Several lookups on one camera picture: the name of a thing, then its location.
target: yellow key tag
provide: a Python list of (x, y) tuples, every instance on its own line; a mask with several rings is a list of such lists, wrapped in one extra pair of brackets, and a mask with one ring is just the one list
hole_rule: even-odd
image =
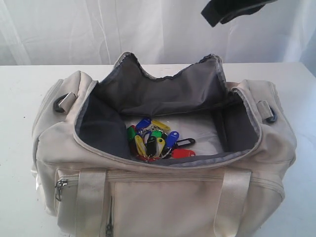
[(155, 155), (156, 158), (160, 157), (164, 145), (165, 141), (161, 137), (157, 138), (157, 153)]
[(136, 142), (136, 147), (137, 147), (138, 154), (140, 156), (147, 157), (147, 155), (146, 155), (146, 147), (145, 147), (145, 144), (143, 142), (143, 139), (139, 135), (136, 135), (135, 136), (135, 142)]
[(167, 126), (167, 125), (165, 125), (162, 122), (159, 122), (157, 120), (152, 120), (152, 125), (161, 128), (165, 133), (169, 133), (171, 131), (169, 126)]

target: red key tag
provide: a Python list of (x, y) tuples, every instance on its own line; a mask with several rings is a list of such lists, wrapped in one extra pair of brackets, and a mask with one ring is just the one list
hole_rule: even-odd
[(174, 149), (171, 153), (171, 156), (175, 159), (180, 159), (184, 157), (194, 157), (196, 153), (187, 149)]

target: beige duffel bag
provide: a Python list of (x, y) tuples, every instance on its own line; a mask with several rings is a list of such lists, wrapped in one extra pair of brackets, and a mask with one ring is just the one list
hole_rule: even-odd
[[(194, 138), (196, 156), (131, 155), (143, 116)], [(124, 53), (102, 82), (83, 72), (48, 91), (33, 127), (37, 191), (77, 237), (246, 237), (284, 199), (296, 140), (275, 86), (226, 82), (215, 55), (155, 78)]]

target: metal ring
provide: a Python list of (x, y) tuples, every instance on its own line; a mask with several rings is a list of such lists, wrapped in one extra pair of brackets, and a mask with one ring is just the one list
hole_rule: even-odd
[(62, 95), (59, 98), (57, 98), (54, 103), (53, 103), (53, 110), (58, 112), (58, 113), (63, 113), (65, 110), (63, 108), (59, 107), (59, 103), (66, 98), (68, 94)]
[(267, 118), (266, 122), (272, 124), (272, 123), (275, 123), (277, 121), (277, 114), (275, 113), (275, 111), (271, 107), (270, 107), (270, 109), (271, 109), (273, 116), (270, 118)]

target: black key tag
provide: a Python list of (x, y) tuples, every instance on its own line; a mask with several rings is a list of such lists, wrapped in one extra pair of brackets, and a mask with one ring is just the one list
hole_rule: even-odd
[(187, 138), (187, 139), (177, 141), (175, 144), (175, 147), (176, 148), (184, 148), (184, 147), (188, 147), (188, 146), (195, 144), (195, 142), (196, 141), (193, 138)]
[(157, 137), (150, 137), (147, 140), (147, 145), (146, 145), (146, 154), (149, 157), (154, 157), (157, 153)]

